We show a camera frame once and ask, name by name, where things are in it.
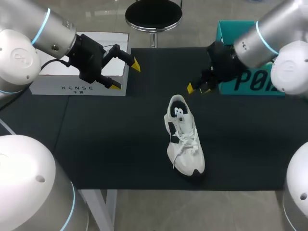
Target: shoelace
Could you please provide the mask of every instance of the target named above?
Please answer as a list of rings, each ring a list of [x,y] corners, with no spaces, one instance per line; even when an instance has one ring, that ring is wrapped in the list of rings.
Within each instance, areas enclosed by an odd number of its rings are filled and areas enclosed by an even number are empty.
[[[197,142],[197,128],[194,129],[195,133],[193,134],[193,130],[189,134],[179,134],[179,131],[175,132],[175,135],[183,142],[180,147],[177,155],[173,160],[173,169],[175,166],[175,161],[182,154],[182,150],[184,147],[192,147],[192,154],[194,154],[198,150],[198,142]]]

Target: shoe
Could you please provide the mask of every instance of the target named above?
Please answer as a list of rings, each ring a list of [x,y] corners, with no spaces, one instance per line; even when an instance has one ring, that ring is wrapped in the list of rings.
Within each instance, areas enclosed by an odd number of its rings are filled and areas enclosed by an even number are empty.
[[[167,153],[170,161],[186,176],[201,175],[205,160],[194,117],[181,95],[174,95],[164,117],[170,144]]]

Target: black stool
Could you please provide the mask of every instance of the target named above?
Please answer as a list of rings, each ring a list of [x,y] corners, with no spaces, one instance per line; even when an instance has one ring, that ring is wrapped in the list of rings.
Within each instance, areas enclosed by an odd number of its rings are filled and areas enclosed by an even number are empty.
[[[169,0],[136,0],[125,19],[132,28],[150,33],[150,46],[156,48],[157,33],[175,28],[182,20],[182,0],[180,6]]]

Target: table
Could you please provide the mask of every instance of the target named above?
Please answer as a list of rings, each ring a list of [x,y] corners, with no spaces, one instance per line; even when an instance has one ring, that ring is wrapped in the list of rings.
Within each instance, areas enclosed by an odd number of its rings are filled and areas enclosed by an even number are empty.
[[[189,80],[209,66],[206,48],[132,49],[132,53],[141,74],[130,70],[126,97],[26,92],[0,112],[0,118],[17,134],[46,145],[74,185],[91,190],[89,197],[95,197],[93,189],[283,188],[290,158],[308,141],[305,101],[188,96]],[[174,94],[185,97],[205,153],[205,176],[197,180],[180,176],[167,157],[163,116]],[[6,134],[0,127],[0,135]]]

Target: floor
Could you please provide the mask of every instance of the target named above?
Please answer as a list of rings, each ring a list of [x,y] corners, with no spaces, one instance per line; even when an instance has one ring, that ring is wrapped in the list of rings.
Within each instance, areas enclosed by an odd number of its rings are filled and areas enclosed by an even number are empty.
[[[135,0],[36,0],[71,20],[79,31],[129,32],[133,48],[149,47],[130,28],[125,11]],[[183,0],[183,21],[159,34],[159,47],[207,46],[218,20],[257,20],[279,0]],[[115,231],[282,231],[276,193],[119,190]]]

